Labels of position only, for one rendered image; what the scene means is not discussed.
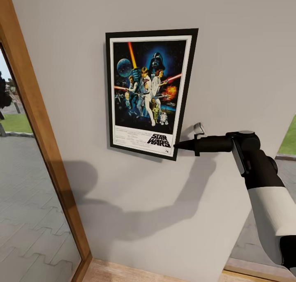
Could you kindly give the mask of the poster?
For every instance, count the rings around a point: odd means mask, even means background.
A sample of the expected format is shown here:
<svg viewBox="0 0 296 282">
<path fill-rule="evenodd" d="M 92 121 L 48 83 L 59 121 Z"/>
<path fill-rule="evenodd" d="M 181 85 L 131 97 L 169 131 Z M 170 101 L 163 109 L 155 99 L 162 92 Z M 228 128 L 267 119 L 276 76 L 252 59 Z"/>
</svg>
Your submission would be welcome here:
<svg viewBox="0 0 296 282">
<path fill-rule="evenodd" d="M 105 33 L 110 147 L 176 161 L 198 30 Z"/>
</svg>

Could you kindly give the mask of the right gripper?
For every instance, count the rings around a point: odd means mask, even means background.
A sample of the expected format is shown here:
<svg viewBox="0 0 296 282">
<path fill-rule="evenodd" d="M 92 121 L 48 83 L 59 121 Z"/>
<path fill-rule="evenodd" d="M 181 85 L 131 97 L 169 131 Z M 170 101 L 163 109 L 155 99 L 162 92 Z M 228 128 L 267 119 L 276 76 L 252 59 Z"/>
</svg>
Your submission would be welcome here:
<svg viewBox="0 0 296 282">
<path fill-rule="evenodd" d="M 179 142 L 179 144 L 174 144 L 173 147 L 195 151 L 195 156 L 200 156 L 200 153 L 217 153 L 219 149 L 217 136 L 197 139 L 197 134 L 194 134 L 194 139 Z"/>
</svg>

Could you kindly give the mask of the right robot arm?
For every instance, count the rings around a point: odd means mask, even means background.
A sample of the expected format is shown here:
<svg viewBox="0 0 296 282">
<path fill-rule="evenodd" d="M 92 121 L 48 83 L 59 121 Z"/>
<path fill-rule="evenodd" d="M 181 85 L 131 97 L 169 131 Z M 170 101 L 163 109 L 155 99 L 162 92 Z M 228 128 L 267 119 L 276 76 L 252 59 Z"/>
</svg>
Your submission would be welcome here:
<svg viewBox="0 0 296 282">
<path fill-rule="evenodd" d="M 296 204 L 277 175 L 276 162 L 260 149 L 259 137 L 249 130 L 207 136 L 201 122 L 194 125 L 194 131 L 194 139 L 173 147 L 195 151 L 195 156 L 232 151 L 245 178 L 264 251 L 273 263 L 286 267 L 296 277 Z"/>
</svg>

